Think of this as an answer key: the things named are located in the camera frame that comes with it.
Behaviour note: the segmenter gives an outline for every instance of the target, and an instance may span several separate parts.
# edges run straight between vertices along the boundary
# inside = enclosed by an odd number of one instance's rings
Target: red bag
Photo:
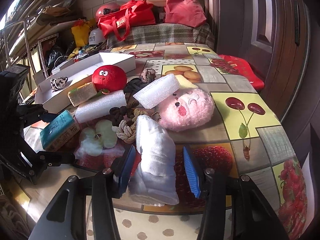
[[[264,88],[263,81],[258,78],[254,72],[252,71],[248,62],[246,62],[242,58],[227,56],[227,55],[219,55],[223,58],[229,65],[233,67],[233,69],[238,70],[239,74],[247,78],[253,88],[257,91],[260,91]]]
[[[165,23],[178,23],[198,27],[206,22],[201,4],[197,0],[167,0]]]
[[[147,4],[147,0],[131,0],[122,5],[120,11],[101,16],[98,27],[105,38],[114,32],[119,41],[124,41],[130,33],[130,27],[156,24],[152,7],[153,4]],[[125,28],[123,37],[118,32],[121,28]]]

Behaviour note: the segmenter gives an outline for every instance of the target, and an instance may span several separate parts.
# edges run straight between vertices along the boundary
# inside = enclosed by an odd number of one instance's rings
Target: white cloth
[[[136,146],[141,162],[128,185],[131,199],[152,206],[178,204],[173,168],[176,147],[167,131],[151,117],[140,115]]]

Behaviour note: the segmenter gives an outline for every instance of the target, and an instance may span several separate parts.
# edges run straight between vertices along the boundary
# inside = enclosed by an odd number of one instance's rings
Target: plaid blanket
[[[214,49],[214,36],[208,24],[197,28],[181,24],[157,24],[132,27],[125,41],[118,41],[114,33],[108,35],[106,49],[123,47],[132,44],[148,44],[161,42],[187,42],[206,44]]]

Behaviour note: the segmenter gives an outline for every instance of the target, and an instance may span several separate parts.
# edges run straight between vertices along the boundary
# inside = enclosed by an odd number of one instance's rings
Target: pink plush toy
[[[159,124],[172,131],[183,131],[210,121],[212,97],[201,89],[178,90],[158,104]]]

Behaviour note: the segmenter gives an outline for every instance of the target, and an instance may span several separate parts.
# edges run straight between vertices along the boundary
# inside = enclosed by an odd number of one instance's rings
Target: metal bolt
[[[214,174],[214,169],[213,168],[206,168],[205,173],[206,174]]]
[[[78,177],[76,175],[71,175],[69,178],[68,178],[68,181],[69,182],[73,182],[75,181],[76,179],[78,179]]]
[[[111,172],[112,172],[112,169],[110,169],[110,168],[105,168],[102,170],[103,174],[110,174]]]
[[[249,181],[249,180],[250,180],[250,177],[249,177],[248,175],[242,175],[242,176],[241,176],[241,179],[242,179],[243,181]]]

